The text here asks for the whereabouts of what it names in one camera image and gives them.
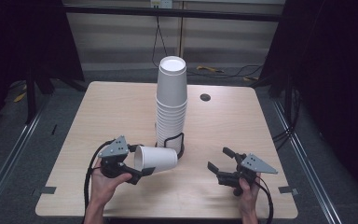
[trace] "black backdrop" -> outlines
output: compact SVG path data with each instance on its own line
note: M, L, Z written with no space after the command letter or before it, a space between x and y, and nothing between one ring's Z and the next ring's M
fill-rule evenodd
M271 80L271 95L288 83L300 91L358 181L358 1L286 0L260 78Z
M31 4L62 2L0 1L0 109L10 84L26 79L30 71L43 93L53 91L50 78L84 79L66 14L36 11L27 7Z

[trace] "white wall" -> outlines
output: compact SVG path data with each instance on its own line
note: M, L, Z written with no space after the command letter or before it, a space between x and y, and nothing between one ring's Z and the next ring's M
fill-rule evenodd
M174 8L243 13L281 14L282 0L268 4L174 1ZM231 0L231 2L252 0ZM111 7L150 7L150 1L76 1ZM84 70L149 68L152 64L157 18L147 16L68 13L68 20ZM262 64L269 51L277 22L159 18L169 55L180 55L187 66L244 66ZM165 56L158 36L155 62Z

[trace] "light wood tabletop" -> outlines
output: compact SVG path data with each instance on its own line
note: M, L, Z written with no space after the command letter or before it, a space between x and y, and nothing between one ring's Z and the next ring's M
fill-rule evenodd
M42 194L36 213L43 217L82 217L83 186L92 155L105 141L124 135L127 143L156 144L157 84L93 82L77 111L61 153L46 184L54 194ZM204 102L203 93L211 96ZM177 166L124 183L105 207L106 217L130 218L240 218L232 188L218 185L208 161L221 171L235 171L236 162L222 149L254 153L279 173L262 174L274 203L274 218L295 218L288 186L255 91L244 87L187 86L185 153ZM133 167L133 153L124 162ZM269 204L260 190L259 217L268 217Z

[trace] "black horizontal bar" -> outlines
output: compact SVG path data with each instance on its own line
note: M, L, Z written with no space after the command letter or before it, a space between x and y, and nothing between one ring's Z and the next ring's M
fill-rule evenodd
M46 5L12 5L11 7L22 7L22 9L53 10L70 13L91 13L91 14L112 14L112 15L136 15L136 16L160 16L178 18L199 18L199 19L219 19L235 21L279 21L280 15L271 14L251 14L234 13L219 11L199 11L187 9L167 9L167 8L148 8L148 7L96 7L69 5L46 6Z

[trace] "human hand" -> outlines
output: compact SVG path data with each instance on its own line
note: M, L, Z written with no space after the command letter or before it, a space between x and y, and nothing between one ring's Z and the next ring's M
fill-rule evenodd
M108 178L101 173L101 159L95 163L91 175L91 196L86 209L84 223L103 223L103 209L112 199L118 185L132 178L131 174L122 174L115 178Z
M260 184L260 178L258 177L255 179L255 182ZM260 187L258 187L256 183L249 186L248 182L244 178L240 178L240 185L243 190L243 194L240 198L239 208L243 224L256 224L258 222L255 212L255 203L257 201L257 195Z

